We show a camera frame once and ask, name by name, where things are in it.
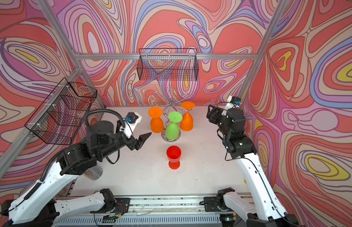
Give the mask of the orange wine glass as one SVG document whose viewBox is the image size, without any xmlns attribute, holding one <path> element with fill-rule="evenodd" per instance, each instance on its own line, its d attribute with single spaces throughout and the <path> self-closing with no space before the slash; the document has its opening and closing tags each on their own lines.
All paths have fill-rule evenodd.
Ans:
<svg viewBox="0 0 352 227">
<path fill-rule="evenodd" d="M 183 131 L 191 131 L 194 127 L 194 120 L 192 115 L 189 113 L 195 107 L 195 104 L 190 101 L 183 102 L 181 104 L 182 108 L 186 110 L 185 114 L 183 115 L 183 119 L 180 122 L 180 128 Z"/>
<path fill-rule="evenodd" d="M 150 121 L 150 128 L 154 133 L 161 133 L 164 129 L 163 120 L 161 116 L 163 112 L 159 107 L 152 107 L 148 111 L 148 115 L 152 118 Z"/>
</svg>

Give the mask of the red plastic wine glass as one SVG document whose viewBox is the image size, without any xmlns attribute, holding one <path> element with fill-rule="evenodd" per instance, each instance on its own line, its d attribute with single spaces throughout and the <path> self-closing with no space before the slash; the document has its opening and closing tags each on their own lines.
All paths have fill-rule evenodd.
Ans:
<svg viewBox="0 0 352 227">
<path fill-rule="evenodd" d="M 168 158 L 168 165 L 171 169 L 176 170 L 180 167 L 180 158 L 181 158 L 182 151 L 178 146 L 170 146 L 167 151 L 166 155 Z"/>
</svg>

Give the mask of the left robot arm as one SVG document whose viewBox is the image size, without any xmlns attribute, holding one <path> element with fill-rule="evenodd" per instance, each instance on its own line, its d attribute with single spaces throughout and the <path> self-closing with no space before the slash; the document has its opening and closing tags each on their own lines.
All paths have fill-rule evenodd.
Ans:
<svg viewBox="0 0 352 227">
<path fill-rule="evenodd" d="M 123 147 L 139 150 L 150 137 L 135 138 L 133 132 L 141 122 L 137 112 L 122 117 L 111 109 L 96 109 L 84 114 L 86 137 L 57 152 L 46 164 L 41 177 L 22 196 L 1 205 L 5 227 L 53 227 L 69 217 L 90 212 L 111 213 L 118 202 L 110 189 L 68 201 L 54 198 L 67 184 Z"/>
</svg>

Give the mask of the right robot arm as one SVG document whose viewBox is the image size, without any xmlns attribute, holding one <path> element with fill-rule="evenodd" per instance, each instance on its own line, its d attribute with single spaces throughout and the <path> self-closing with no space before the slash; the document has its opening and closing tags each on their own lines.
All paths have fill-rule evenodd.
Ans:
<svg viewBox="0 0 352 227">
<path fill-rule="evenodd" d="M 289 214 L 274 193 L 261 167 L 257 149 L 245 134 L 244 112 L 231 105 L 210 105 L 207 119 L 218 126 L 217 135 L 242 172 L 254 204 L 242 199 L 232 188 L 218 191 L 219 207 L 234 211 L 248 227 L 298 227 L 295 215 Z"/>
</svg>

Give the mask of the green plastic wine glass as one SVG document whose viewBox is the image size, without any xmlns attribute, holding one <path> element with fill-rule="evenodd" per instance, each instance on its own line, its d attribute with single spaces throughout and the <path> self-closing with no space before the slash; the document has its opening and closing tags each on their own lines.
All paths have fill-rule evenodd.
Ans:
<svg viewBox="0 0 352 227">
<path fill-rule="evenodd" d="M 182 121 L 183 116 L 179 112 L 171 112 L 168 115 L 170 124 L 166 127 L 165 136 L 169 141 L 176 140 L 179 135 L 179 126 L 178 124 Z"/>
</svg>

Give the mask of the metal cup of pens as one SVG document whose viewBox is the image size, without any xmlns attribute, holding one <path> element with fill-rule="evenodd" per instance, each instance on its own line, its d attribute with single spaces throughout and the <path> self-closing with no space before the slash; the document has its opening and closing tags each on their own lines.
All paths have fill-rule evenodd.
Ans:
<svg viewBox="0 0 352 227">
<path fill-rule="evenodd" d="M 83 176 L 87 177 L 88 179 L 95 181 L 99 179 L 103 174 L 103 169 L 100 166 L 94 166 L 86 170 Z"/>
</svg>

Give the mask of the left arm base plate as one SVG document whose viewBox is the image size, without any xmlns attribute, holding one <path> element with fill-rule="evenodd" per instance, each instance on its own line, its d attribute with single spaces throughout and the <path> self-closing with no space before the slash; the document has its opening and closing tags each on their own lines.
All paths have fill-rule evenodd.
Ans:
<svg viewBox="0 0 352 227">
<path fill-rule="evenodd" d="M 98 211 L 90 213 L 115 213 L 125 214 L 129 210 L 130 198 L 115 198 L 115 201 L 106 202 L 105 205 Z"/>
</svg>

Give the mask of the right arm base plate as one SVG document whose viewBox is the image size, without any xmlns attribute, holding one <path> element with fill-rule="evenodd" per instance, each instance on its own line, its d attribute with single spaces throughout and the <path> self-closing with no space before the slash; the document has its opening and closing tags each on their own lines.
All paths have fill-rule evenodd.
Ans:
<svg viewBox="0 0 352 227">
<path fill-rule="evenodd" d="M 232 209 L 227 208 L 224 201 L 216 196 L 206 196 L 200 205 L 204 206 L 206 212 L 232 212 Z"/>
</svg>

